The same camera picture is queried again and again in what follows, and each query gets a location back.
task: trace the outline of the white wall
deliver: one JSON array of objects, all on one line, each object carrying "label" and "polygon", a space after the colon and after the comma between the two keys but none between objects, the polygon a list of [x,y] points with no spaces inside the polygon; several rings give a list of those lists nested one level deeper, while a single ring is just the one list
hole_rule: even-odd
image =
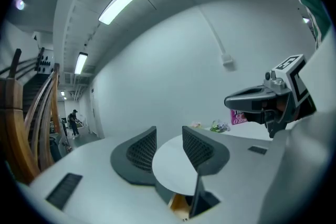
[{"label": "white wall", "polygon": [[84,124],[89,126],[90,132],[94,132],[101,137],[101,134],[97,132],[95,117],[92,111],[90,102],[91,89],[87,88],[79,100],[79,113],[82,114]]},{"label": "white wall", "polygon": [[51,74],[52,70],[54,70],[54,67],[55,67],[54,51],[45,49],[43,52],[42,61],[50,62],[50,66],[40,65],[41,69],[37,73],[38,74]]},{"label": "white wall", "polygon": [[[21,49],[22,53],[20,61],[37,57],[38,45],[30,35],[18,29],[15,25],[8,21],[3,21],[1,25],[0,36],[0,70],[9,67],[16,49]],[[36,74],[36,71],[31,71],[21,79],[19,82],[24,85],[30,78]],[[1,75],[1,78],[6,78],[8,72]]]},{"label": "white wall", "polygon": [[60,118],[67,118],[68,115],[65,112],[65,105],[64,105],[64,101],[58,101],[57,102],[57,109],[58,109],[58,115]]},{"label": "white wall", "polygon": [[65,107],[65,113],[67,117],[70,113],[73,112],[74,109],[76,109],[78,111],[78,113],[76,113],[76,117],[77,119],[81,120],[81,116],[80,116],[81,111],[79,110],[79,102],[66,100],[64,101],[64,107]]},{"label": "white wall", "polygon": [[[160,146],[192,121],[204,126],[215,119],[230,122],[226,96],[262,84],[265,72],[290,55],[309,58],[314,52],[309,28],[287,0],[196,1],[203,3],[201,9],[234,66],[223,67],[214,33],[198,7],[168,17],[110,58],[94,78],[97,121],[106,137],[137,135],[156,125]],[[171,3],[165,12],[174,14],[178,2]],[[268,138],[265,127],[256,123],[237,125],[232,132]]]}]

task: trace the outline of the flowers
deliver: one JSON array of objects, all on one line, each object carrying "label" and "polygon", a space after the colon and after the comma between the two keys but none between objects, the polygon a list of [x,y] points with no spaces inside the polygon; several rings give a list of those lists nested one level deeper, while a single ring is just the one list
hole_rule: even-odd
[{"label": "flowers", "polygon": [[202,128],[200,122],[194,122],[194,121],[191,123],[191,127]]},{"label": "flowers", "polygon": [[226,122],[221,122],[220,120],[213,121],[212,126],[210,128],[210,131],[217,132],[217,133],[223,133],[225,131],[230,131],[231,128]]}]

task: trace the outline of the curved wooden banister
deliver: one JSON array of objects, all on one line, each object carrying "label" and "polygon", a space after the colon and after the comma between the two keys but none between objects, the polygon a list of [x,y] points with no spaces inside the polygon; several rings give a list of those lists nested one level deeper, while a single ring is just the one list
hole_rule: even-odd
[{"label": "curved wooden banister", "polygon": [[[33,65],[35,65],[35,66],[30,68],[29,70],[27,70],[23,74],[21,74],[17,79],[20,79],[21,77],[23,77],[25,74],[31,72],[32,70],[37,71],[43,52],[44,52],[44,48],[41,48],[37,57],[33,57],[33,58],[30,58],[30,59],[27,59],[27,60],[24,60],[24,61],[20,62],[19,59],[20,59],[22,51],[20,49],[16,49],[15,53],[14,53],[14,57],[12,59],[12,64],[9,67],[4,68],[3,70],[0,70],[0,75],[9,71],[8,78],[14,78],[15,74],[18,74],[19,72],[21,72],[21,71],[25,70],[26,68],[28,68],[30,66],[33,66]],[[20,68],[19,70],[16,70],[19,65],[22,65],[23,63],[27,63],[27,62],[30,62],[30,61],[34,61],[34,62]]]},{"label": "curved wooden banister", "polygon": [[22,111],[22,85],[13,78],[0,79],[0,138],[2,150],[15,178],[29,184],[40,170],[34,161]]},{"label": "curved wooden banister", "polygon": [[52,72],[50,74],[50,76],[48,77],[48,79],[44,82],[44,84],[41,86],[41,88],[38,90],[37,94],[35,95],[31,106],[27,112],[26,118],[25,118],[25,129],[26,129],[26,137],[28,138],[29,135],[29,129],[30,129],[30,124],[33,120],[33,116],[35,113],[35,110],[37,108],[38,103],[40,102],[40,99],[43,95],[43,92],[45,91],[45,89],[47,88],[47,85],[49,84],[49,82],[52,80],[54,75],[54,72]]},{"label": "curved wooden banister", "polygon": [[25,70],[26,68],[31,67],[31,66],[34,66],[34,68],[35,68],[35,65],[36,65],[36,63],[35,63],[35,62],[32,62],[32,63],[30,63],[30,64],[28,64],[28,65],[26,65],[26,66],[24,66],[24,67],[21,67],[21,68],[19,68],[18,70],[16,70],[16,73],[18,74],[18,73],[21,72],[22,70]]},{"label": "curved wooden banister", "polygon": [[10,65],[10,69],[9,69],[9,75],[8,75],[9,78],[12,78],[12,79],[15,78],[16,68],[19,64],[21,53],[22,52],[20,49],[16,49],[13,60],[12,60],[12,64]]},{"label": "curved wooden banister", "polygon": [[54,122],[54,127],[55,127],[55,132],[56,133],[61,133],[61,130],[60,130],[60,123],[59,123],[59,120],[58,120],[58,109],[57,109],[57,87],[58,87],[58,83],[59,83],[59,80],[58,80],[58,77],[59,77],[59,64],[56,63],[54,65],[54,80],[55,80],[55,83],[54,83],[54,89],[53,89],[53,96],[52,96],[52,101],[51,101],[51,112],[52,112],[52,120]]},{"label": "curved wooden banister", "polygon": [[50,135],[50,114],[51,114],[51,101],[53,95],[49,94],[47,104],[43,111],[43,119],[41,124],[41,132],[39,138],[39,149],[40,149],[40,168],[42,171],[47,169],[49,166],[54,164],[50,153],[49,135]]},{"label": "curved wooden banister", "polygon": [[[31,141],[31,144],[30,144],[30,148],[31,148],[31,152],[33,153],[33,156],[34,156],[34,159],[35,159],[35,162],[36,164],[38,164],[38,150],[37,150],[37,147],[38,147],[38,140],[39,140],[39,131],[40,131],[40,123],[41,123],[41,119],[42,119],[42,115],[43,115],[43,111],[46,110],[46,104],[48,103],[47,100],[50,99],[50,92],[54,86],[54,80],[52,80],[52,82],[49,84],[49,87],[48,89],[46,90],[46,94],[44,95],[43,99],[42,99],[42,102],[41,102],[41,106],[39,107],[39,110],[37,112],[37,117],[36,117],[36,120],[35,120],[35,124],[34,124],[34,130],[33,130],[33,137],[31,138],[32,141]],[[26,126],[26,133],[27,133],[27,138],[28,138],[28,134],[29,134],[29,129],[30,129],[30,123],[29,125]]]},{"label": "curved wooden banister", "polygon": [[[30,59],[27,59],[27,60],[24,60],[24,61],[21,61],[18,63],[18,66],[23,64],[23,63],[26,63],[26,62],[30,62],[30,61],[37,61],[38,57],[35,57],[35,58],[30,58]],[[11,69],[11,67],[6,67],[5,69],[1,70],[0,71],[0,75],[2,75],[3,73],[7,72],[9,69]]]}]

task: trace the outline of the person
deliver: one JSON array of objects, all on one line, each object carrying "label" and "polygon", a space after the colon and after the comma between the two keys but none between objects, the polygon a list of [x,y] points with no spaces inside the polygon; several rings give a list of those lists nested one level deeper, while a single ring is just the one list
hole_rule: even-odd
[{"label": "person", "polygon": [[72,139],[75,139],[76,137],[76,134],[79,135],[79,132],[78,132],[78,129],[77,129],[77,117],[76,117],[76,113],[78,111],[76,109],[73,110],[72,113],[69,114],[69,122],[70,122],[70,126],[72,128],[72,131],[73,131],[73,138]]}]

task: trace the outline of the poster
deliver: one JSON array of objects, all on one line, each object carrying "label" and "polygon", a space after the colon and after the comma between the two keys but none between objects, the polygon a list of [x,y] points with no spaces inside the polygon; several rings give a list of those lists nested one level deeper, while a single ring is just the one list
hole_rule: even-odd
[{"label": "poster", "polygon": [[247,119],[242,119],[241,117],[242,114],[243,113],[241,111],[231,110],[231,124],[236,125],[247,122]]}]

